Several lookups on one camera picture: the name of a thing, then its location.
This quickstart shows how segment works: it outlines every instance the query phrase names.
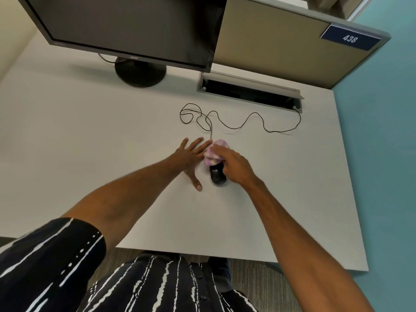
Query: striped shirt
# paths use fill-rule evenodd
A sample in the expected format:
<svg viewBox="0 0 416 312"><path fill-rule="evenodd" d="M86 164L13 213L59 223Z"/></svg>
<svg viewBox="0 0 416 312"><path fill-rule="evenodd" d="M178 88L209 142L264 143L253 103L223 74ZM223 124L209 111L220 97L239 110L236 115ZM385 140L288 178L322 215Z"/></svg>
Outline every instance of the striped shirt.
<svg viewBox="0 0 416 312"><path fill-rule="evenodd" d="M0 309L13 312L256 312L219 291L213 269L179 255L143 253L87 290L106 254L100 231L59 218L0 248Z"/></svg>

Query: monitor screen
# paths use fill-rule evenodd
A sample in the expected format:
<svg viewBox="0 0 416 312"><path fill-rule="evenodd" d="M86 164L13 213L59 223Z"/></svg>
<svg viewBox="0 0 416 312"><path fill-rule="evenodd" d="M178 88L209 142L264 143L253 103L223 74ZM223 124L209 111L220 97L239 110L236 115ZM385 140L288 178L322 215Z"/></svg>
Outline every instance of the monitor screen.
<svg viewBox="0 0 416 312"><path fill-rule="evenodd" d="M24 0L52 41L194 69L213 60L226 1Z"/></svg>

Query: blue sign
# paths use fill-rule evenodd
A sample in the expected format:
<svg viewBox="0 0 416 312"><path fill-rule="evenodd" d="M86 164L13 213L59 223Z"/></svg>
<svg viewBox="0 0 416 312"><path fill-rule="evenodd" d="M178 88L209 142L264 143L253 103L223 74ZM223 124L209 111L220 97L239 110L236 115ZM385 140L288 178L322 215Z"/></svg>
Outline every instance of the blue sign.
<svg viewBox="0 0 416 312"><path fill-rule="evenodd" d="M331 24L322 34L321 39L334 41L346 46L369 51L381 40L381 37L372 36L361 31Z"/></svg>

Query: hand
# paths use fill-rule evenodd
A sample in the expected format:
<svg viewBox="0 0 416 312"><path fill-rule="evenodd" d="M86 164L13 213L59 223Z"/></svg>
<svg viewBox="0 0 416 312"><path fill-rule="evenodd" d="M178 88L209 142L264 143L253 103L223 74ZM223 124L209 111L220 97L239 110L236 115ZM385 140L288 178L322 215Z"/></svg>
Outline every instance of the hand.
<svg viewBox="0 0 416 312"><path fill-rule="evenodd" d="M208 140L195 148L202 140L204 140L204 138L200 137L193 141L189 147L185 148L188 143L188 138L185 138L179 148L175 151L175 155L181 156L181 160L183 160L185 164L184 173L190 178L192 184L198 191L202 190L202 185L195 176L195 167L203 160L206 148L212 143L212 140Z"/></svg>
<svg viewBox="0 0 416 312"><path fill-rule="evenodd" d="M223 173L232 182L246 187L260 181L250 163L240 153L217 144L214 144L211 150L224 158Z"/></svg>

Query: teal wall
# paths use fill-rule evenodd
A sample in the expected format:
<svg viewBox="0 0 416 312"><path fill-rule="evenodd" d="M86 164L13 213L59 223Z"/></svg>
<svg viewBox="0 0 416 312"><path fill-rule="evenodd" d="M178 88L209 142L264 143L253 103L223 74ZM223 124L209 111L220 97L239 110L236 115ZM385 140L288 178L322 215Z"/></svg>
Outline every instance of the teal wall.
<svg viewBox="0 0 416 312"><path fill-rule="evenodd" d="M376 312L416 311L416 0L373 0L356 23L392 35L335 89Z"/></svg>

